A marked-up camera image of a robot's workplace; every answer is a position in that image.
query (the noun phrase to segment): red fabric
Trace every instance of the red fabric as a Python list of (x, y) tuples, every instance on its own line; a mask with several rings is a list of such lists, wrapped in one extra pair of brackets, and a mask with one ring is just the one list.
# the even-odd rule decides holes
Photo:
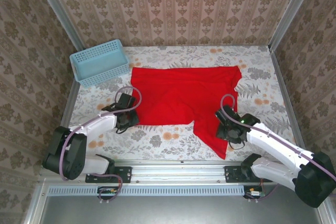
[[(189, 124), (194, 134), (225, 158), (227, 141), (216, 138), (219, 121), (215, 112), (223, 95), (232, 94), (241, 79), (235, 67), (147, 69), (133, 68), (131, 84), (142, 94), (137, 108), (141, 125)], [(231, 98), (224, 104), (232, 105)]]

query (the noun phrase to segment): patterned table surface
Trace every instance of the patterned table surface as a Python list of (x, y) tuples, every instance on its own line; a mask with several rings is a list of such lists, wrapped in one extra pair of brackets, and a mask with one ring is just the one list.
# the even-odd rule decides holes
[[(238, 112), (260, 118), (270, 129), (294, 143), (287, 111), (280, 92), (270, 53), (266, 46), (187, 46), (187, 47), (126, 47), (130, 67), (196, 68), (238, 65), (242, 79), (238, 91)], [(100, 109), (112, 103), (116, 91), (130, 85), (131, 74), (85, 89), (80, 87), (70, 126), (84, 123)], [(89, 154), (114, 159), (142, 160), (221, 160), (193, 134), (189, 125), (136, 126), (117, 135), (114, 131), (101, 134), (88, 143)], [(227, 149), (226, 160), (242, 161), (251, 153), (269, 155), (251, 144), (243, 149)]]

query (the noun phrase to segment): blue basket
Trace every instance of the blue basket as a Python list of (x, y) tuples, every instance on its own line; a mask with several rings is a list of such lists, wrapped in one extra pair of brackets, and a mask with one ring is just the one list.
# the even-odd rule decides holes
[(76, 81), (86, 88), (130, 71), (118, 39), (72, 54), (70, 62)]

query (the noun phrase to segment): gray floor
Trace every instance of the gray floor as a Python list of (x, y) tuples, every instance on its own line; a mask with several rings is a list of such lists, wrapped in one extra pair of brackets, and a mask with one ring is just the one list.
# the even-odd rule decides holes
[(126, 197), (108, 204), (96, 197), (49, 197), (41, 223), (127, 224), (317, 224), (316, 209), (278, 188), (259, 203), (242, 197)]

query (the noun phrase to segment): vent grille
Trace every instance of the vent grille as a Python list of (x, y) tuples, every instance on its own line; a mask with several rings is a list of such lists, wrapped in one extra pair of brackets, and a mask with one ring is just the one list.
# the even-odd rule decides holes
[[(50, 186), (48, 196), (96, 196), (98, 186)], [(120, 196), (234, 196), (243, 186), (123, 186)]]

